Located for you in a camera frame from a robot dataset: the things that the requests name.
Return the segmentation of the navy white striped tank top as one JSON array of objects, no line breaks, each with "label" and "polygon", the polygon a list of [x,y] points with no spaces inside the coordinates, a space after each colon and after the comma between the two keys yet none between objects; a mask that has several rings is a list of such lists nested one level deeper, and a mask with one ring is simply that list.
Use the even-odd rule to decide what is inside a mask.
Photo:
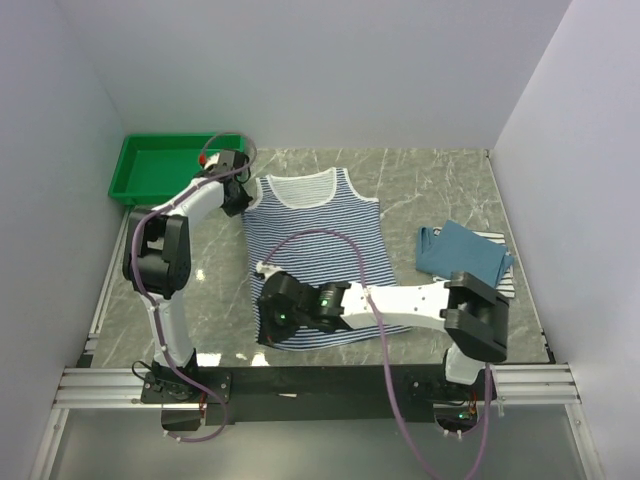
[{"label": "navy white striped tank top", "polygon": [[268,261],[303,283],[396,284],[380,226],[379,200],[354,188],[345,168],[256,179],[257,197],[242,213],[249,270]]}]

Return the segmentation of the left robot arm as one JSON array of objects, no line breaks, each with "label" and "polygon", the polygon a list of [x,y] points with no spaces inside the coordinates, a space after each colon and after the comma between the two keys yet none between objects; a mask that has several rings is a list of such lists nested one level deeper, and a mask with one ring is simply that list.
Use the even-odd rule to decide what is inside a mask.
[{"label": "left robot arm", "polygon": [[238,150],[199,155],[201,170],[188,185],[164,203],[138,208],[128,224],[123,275],[147,311],[154,338],[150,367],[153,388],[162,388],[176,401],[198,392],[212,393],[198,376],[196,349],[190,339],[183,290],[191,275],[191,230],[211,211],[229,217],[249,206],[244,189],[257,156]]}]

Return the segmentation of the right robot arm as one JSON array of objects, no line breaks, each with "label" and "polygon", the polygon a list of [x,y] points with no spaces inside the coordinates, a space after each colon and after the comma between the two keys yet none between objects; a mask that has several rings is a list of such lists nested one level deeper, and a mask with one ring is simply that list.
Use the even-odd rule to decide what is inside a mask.
[{"label": "right robot arm", "polygon": [[309,350],[403,329],[447,334],[439,387],[460,399],[487,363],[507,358],[509,300],[467,272],[418,286],[365,286],[335,281],[312,286],[282,268],[259,263],[256,300],[259,343]]}]

